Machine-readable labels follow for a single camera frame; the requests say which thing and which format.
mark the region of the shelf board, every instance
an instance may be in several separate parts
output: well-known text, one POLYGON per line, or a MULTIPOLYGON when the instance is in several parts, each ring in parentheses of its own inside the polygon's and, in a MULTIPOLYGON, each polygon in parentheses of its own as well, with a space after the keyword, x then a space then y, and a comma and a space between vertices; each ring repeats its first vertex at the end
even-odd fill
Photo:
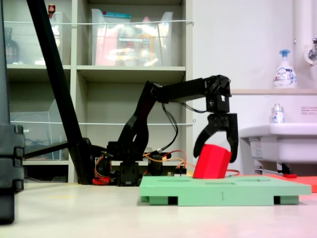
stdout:
POLYGON ((77 71, 88 82, 105 83, 145 83, 153 81, 162 84, 180 82, 186 67, 170 66, 91 66, 79 65, 77 71))
POLYGON ((317 89, 231 89, 233 95, 250 95, 250 94, 263 94, 263 95, 307 95, 317 94, 317 89))
MULTIPOLYGON (((45 65, 7 64, 10 82, 49 82, 45 65)), ((70 81, 70 65, 63 65, 67 82, 70 81)))
POLYGON ((125 4, 125 5, 181 5, 182 0, 88 0, 95 4, 125 4))
POLYGON ((68 160, 24 160, 23 165, 68 165, 68 160))
MULTIPOLYGON (((148 161, 137 161, 139 163, 139 166, 147 166, 148 165, 148 161)), ((181 161, 166 161, 163 162, 163 166, 177 166, 179 165, 181 161)), ((121 163, 121 161, 112 161, 111 165, 113 166, 119 166, 121 163)))

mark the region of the green platform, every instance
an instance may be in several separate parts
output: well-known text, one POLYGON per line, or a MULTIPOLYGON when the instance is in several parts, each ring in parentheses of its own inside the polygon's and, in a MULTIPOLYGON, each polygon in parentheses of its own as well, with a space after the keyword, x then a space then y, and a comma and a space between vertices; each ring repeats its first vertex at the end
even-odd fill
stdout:
POLYGON ((259 206, 298 204, 299 195, 311 186, 266 176, 194 179, 192 177, 143 177, 141 201, 151 205, 259 206))

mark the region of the black robotic arm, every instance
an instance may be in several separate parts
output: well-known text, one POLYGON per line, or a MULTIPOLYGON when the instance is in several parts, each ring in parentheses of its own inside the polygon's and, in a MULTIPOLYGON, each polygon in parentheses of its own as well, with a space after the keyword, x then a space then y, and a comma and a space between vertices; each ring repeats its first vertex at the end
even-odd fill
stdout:
POLYGON ((123 161, 120 164, 119 185, 137 185, 139 172, 136 161, 143 160, 143 153, 149 140, 147 117, 155 102, 184 103, 202 97, 206 98, 206 112, 212 114, 208 116, 208 125, 197 138, 194 156, 200 155, 203 145, 212 135, 218 131, 226 131, 232 153, 230 162, 233 163, 236 160, 238 150, 237 115, 228 114, 231 94, 230 80, 227 77, 211 76, 168 86, 147 82, 137 108, 126 123, 118 141, 109 142, 107 146, 107 153, 112 155, 112 161, 123 161))

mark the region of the sink basin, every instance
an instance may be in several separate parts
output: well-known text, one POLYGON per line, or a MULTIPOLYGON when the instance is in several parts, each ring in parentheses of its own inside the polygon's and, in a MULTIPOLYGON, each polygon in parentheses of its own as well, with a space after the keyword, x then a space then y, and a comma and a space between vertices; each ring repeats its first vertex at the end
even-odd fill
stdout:
POLYGON ((239 131, 252 156, 277 163, 317 164, 317 123, 271 123, 239 131))

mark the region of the white floor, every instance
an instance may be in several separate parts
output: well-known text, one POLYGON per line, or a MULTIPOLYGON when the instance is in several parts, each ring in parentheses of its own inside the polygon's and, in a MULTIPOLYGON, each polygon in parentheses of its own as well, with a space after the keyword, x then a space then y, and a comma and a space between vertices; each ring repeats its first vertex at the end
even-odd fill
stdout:
POLYGON ((26 185, 0 238, 317 237, 317 194, 292 206, 177 207, 141 204, 138 187, 26 185))

